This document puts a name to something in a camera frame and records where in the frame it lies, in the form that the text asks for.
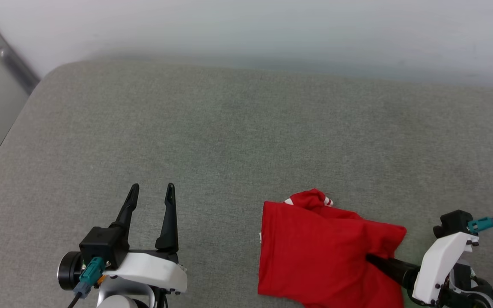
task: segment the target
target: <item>red shirt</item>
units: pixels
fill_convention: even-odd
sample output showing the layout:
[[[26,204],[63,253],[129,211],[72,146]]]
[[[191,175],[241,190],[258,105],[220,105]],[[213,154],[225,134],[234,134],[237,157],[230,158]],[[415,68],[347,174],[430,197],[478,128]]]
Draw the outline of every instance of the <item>red shirt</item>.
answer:
[[[317,189],[290,198],[264,203],[258,294],[306,308],[403,307],[401,287],[365,256],[392,258],[405,227],[326,206]]]

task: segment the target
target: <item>cable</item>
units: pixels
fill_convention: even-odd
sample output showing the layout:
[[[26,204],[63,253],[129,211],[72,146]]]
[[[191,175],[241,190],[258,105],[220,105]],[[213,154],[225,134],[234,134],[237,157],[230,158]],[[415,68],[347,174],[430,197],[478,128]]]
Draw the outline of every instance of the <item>cable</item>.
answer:
[[[448,282],[450,284],[450,289],[453,290],[453,291],[456,291],[456,292],[460,292],[460,294],[462,295],[465,295],[465,294],[477,294],[478,296],[481,296],[482,298],[484,298],[484,300],[486,300],[486,303],[485,302],[482,302],[482,304],[487,307],[487,308],[493,308],[493,299],[486,293],[482,293],[482,292],[477,292],[477,291],[465,291],[465,290],[462,290],[458,287],[456,287],[456,285],[454,285],[454,280],[455,280],[456,277],[454,277],[454,270],[450,271],[450,275],[448,276]]]
[[[79,298],[81,298],[81,292],[78,292],[76,294],[76,296],[74,297],[74,300],[72,300],[72,302],[70,303],[68,308],[73,308],[75,306],[75,304],[77,303],[77,301],[79,300]]]

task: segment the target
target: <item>gray fabric surface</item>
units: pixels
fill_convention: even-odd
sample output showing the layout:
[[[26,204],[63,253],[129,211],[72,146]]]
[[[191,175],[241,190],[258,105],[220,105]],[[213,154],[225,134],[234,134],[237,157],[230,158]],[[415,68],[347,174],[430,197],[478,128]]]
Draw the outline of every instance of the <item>gray fabric surface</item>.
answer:
[[[262,205],[316,187],[407,227],[419,263],[442,214],[493,215],[493,89],[282,72],[80,62],[41,82],[0,148],[0,307],[65,307],[63,254],[140,184],[149,249],[176,185],[180,307],[299,307],[258,296]],[[493,230],[469,256],[493,282]],[[97,292],[78,307],[94,307]]]

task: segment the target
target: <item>robotic arm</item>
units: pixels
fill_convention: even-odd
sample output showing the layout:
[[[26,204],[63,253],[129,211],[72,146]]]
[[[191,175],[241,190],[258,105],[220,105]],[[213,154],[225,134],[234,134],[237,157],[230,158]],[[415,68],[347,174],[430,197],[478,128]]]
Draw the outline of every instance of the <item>robotic arm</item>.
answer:
[[[407,290],[420,306],[438,308],[493,308],[493,286],[478,278],[463,261],[463,252],[479,245],[478,233],[493,227],[493,218],[473,220],[456,210],[440,217],[433,228],[437,240],[423,256],[421,266],[397,259],[367,255],[366,259]]]
[[[115,222],[94,227],[80,243],[80,252],[67,253],[57,271],[64,290],[73,290],[72,308],[92,287],[99,288],[98,308],[162,308],[166,295],[186,292],[186,269],[178,264],[176,196],[169,183],[165,217],[155,250],[130,249],[132,212],[137,207],[140,186],[134,184]],[[148,296],[144,303],[128,296]]]

